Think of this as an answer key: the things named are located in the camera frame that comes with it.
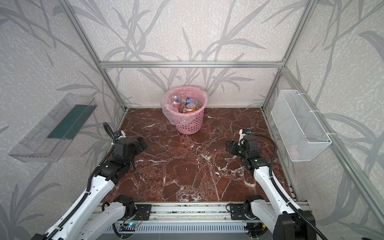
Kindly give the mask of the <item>clear bottle red label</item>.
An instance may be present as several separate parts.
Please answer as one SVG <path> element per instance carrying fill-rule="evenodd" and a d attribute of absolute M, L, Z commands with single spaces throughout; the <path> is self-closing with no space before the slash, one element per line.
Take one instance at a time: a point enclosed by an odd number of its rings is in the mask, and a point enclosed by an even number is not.
<path fill-rule="evenodd" d="M 173 96 L 172 106 L 174 108 L 176 108 L 178 111 L 180 110 L 181 102 L 180 102 L 180 98 L 178 96 Z"/>

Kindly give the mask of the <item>brown coffee bottle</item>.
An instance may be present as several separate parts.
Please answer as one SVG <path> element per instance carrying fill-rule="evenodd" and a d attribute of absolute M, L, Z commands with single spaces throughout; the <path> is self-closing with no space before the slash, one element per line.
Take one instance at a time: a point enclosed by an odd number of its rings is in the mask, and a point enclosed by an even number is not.
<path fill-rule="evenodd" d="M 193 103 L 186 104 L 185 110 L 187 114 L 195 112 L 196 109 L 197 109 L 197 106 L 195 104 Z"/>

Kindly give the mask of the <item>clear bottle blue cap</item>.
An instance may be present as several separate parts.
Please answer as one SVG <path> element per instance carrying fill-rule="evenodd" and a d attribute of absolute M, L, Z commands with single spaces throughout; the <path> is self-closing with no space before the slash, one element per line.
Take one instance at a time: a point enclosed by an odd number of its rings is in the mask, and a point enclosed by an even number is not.
<path fill-rule="evenodd" d="M 195 98 L 187 97 L 186 98 L 186 105 L 190 105 L 190 104 L 193 104 L 193 105 L 197 106 L 198 105 L 198 101 Z"/>

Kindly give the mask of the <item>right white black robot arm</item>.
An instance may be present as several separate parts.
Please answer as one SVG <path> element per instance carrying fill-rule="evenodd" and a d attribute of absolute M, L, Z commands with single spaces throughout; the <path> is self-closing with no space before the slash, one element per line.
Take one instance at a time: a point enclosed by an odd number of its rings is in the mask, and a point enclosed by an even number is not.
<path fill-rule="evenodd" d="M 317 228 L 311 211 L 303 210 L 285 191 L 273 172 L 277 145 L 274 144 L 272 159 L 267 161 L 259 152 L 259 134 L 241 129 L 239 141 L 228 141 L 226 151 L 240 157 L 245 169 L 262 187 L 267 200 L 259 195 L 246 198 L 244 214 L 249 220 L 260 220 L 258 230 L 249 230 L 254 237 L 265 230 L 272 233 L 275 240 L 315 240 L 326 236 Z"/>

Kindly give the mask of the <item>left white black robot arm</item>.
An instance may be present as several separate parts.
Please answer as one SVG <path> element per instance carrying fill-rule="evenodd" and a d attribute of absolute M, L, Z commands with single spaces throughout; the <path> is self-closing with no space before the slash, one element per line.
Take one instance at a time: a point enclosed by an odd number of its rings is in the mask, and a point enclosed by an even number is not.
<path fill-rule="evenodd" d="M 138 210 L 133 198 L 120 195 L 90 222 L 91 214 L 104 197 L 130 170 L 135 157 L 147 149 L 143 138 L 119 137 L 114 143 L 112 159 L 98 165 L 87 181 L 87 187 L 67 212 L 44 234 L 34 240 L 95 240 L 119 220 L 132 219 Z"/>

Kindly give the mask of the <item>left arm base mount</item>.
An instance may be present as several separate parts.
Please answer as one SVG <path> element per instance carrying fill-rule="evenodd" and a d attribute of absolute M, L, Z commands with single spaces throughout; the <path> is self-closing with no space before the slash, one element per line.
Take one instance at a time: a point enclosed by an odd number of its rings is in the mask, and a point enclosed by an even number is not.
<path fill-rule="evenodd" d="M 121 220 L 148 221 L 150 218 L 150 204 L 136 204 L 133 198 L 124 195 L 116 197 L 114 203 L 120 203 L 125 208 Z"/>

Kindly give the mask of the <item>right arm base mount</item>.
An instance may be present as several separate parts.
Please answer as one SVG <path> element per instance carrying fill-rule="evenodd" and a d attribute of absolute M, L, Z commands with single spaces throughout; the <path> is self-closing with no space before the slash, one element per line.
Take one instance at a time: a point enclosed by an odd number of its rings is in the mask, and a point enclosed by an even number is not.
<path fill-rule="evenodd" d="M 231 214 L 231 220 L 259 220 L 251 209 L 251 202 L 255 200 L 264 200 L 260 195 L 246 197 L 242 204 L 229 203 L 226 205 L 226 210 Z"/>

